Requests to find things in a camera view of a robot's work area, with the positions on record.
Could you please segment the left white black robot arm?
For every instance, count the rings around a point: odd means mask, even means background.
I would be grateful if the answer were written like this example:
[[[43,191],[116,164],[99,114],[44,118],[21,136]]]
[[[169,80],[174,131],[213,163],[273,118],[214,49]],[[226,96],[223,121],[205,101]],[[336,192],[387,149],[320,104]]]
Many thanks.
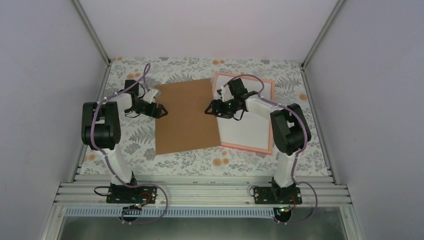
[[[151,204],[157,196],[154,185],[139,185],[134,172],[127,166],[121,150],[121,119],[134,113],[159,119],[168,114],[166,108],[156,103],[161,94],[156,88],[144,89],[141,83],[126,80],[124,88],[99,102],[86,102],[82,107],[81,139],[91,150],[105,158],[111,172],[110,185],[103,194],[109,204]]]

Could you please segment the brown cardboard backing board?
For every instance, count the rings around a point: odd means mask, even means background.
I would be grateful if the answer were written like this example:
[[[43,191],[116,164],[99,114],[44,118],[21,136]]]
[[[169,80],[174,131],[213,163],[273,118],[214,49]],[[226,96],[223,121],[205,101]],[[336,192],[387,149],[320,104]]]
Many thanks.
[[[218,147],[221,145],[217,118],[205,114],[213,100],[209,78],[156,85],[157,103],[168,114],[155,121],[156,155]]]

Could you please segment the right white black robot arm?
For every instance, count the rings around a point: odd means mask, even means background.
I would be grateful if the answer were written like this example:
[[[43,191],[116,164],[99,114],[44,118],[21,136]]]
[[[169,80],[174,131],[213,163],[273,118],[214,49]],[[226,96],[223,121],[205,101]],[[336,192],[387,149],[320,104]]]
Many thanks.
[[[282,204],[294,201],[299,182],[295,170],[299,155],[311,140],[311,132],[302,108],[296,104],[284,106],[266,99],[258,91],[248,91],[240,77],[233,77],[218,91],[205,109],[205,114],[232,119],[240,111],[253,113],[270,121],[274,144],[279,150],[277,169],[269,187],[258,187],[254,193],[256,204]]]

